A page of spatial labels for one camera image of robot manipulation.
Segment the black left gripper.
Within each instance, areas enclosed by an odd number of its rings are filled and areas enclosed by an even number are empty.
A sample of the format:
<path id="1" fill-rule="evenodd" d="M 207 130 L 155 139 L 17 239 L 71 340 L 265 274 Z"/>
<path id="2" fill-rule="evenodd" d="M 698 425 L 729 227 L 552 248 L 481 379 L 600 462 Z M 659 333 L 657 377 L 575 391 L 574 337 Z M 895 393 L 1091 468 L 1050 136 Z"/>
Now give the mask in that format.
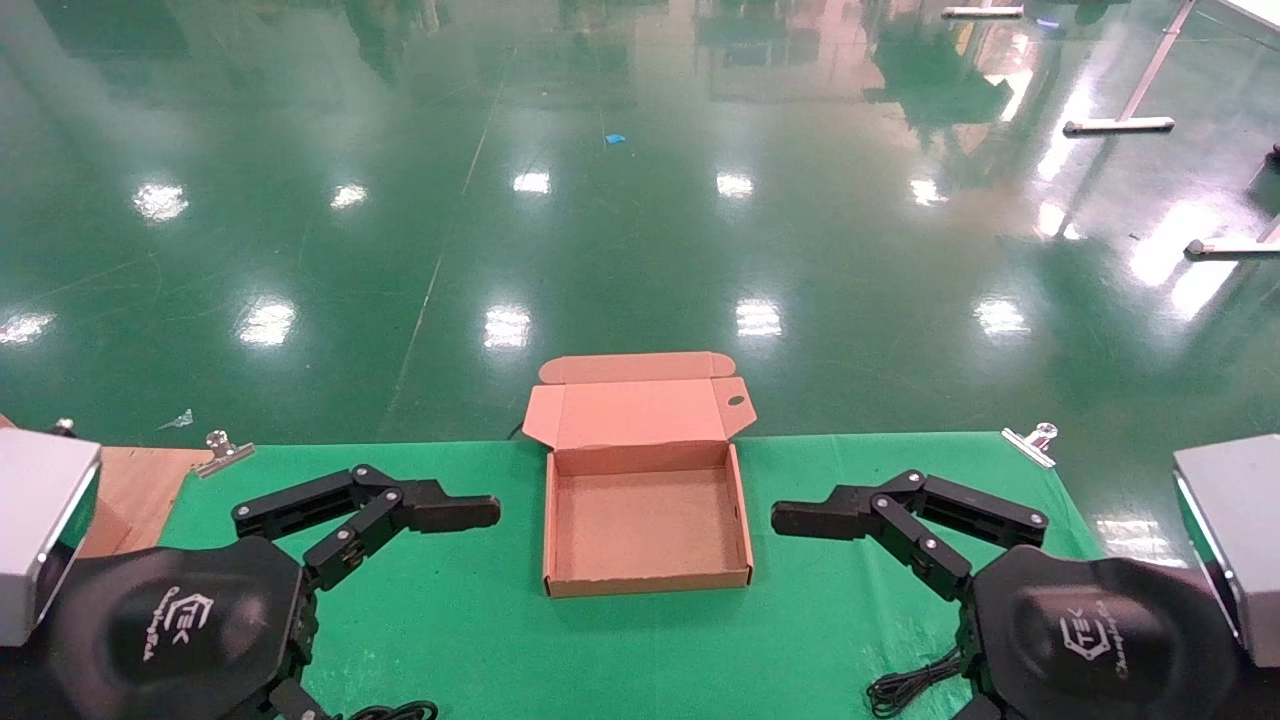
<path id="1" fill-rule="evenodd" d="M 3 651 L 3 717 L 337 719 L 300 682 L 317 632 L 314 591 L 403 530 L 494 527 L 500 502 L 362 464 L 239 503 L 232 518 L 244 539 L 223 548 L 77 561 L 29 639 Z M 269 542 L 326 521 L 339 524 L 303 553 L 305 570 Z"/>

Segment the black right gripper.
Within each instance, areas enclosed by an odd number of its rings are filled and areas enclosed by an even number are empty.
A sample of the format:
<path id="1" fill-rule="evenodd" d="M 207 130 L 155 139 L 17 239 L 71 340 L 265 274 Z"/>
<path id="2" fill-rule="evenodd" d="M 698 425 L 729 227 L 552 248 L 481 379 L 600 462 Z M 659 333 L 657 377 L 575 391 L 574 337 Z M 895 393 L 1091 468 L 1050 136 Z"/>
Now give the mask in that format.
<path id="1" fill-rule="evenodd" d="M 1277 670 L 1189 569 L 1019 546 L 973 578 L 960 651 L 973 697 L 952 720 L 1279 715 Z"/>

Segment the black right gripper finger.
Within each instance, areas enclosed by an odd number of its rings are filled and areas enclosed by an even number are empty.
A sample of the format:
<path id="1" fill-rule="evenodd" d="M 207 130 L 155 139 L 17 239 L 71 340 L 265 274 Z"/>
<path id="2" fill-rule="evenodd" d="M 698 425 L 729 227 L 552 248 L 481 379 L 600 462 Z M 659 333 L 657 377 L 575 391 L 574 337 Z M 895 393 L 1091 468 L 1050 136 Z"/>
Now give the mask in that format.
<path id="1" fill-rule="evenodd" d="M 945 601 L 964 596 L 972 564 L 927 528 L 928 523 L 1001 548 L 1039 548 L 1047 514 L 910 469 L 881 486 L 836 486 L 822 502 L 777 501 L 771 525 L 780 536 L 879 543 Z"/>

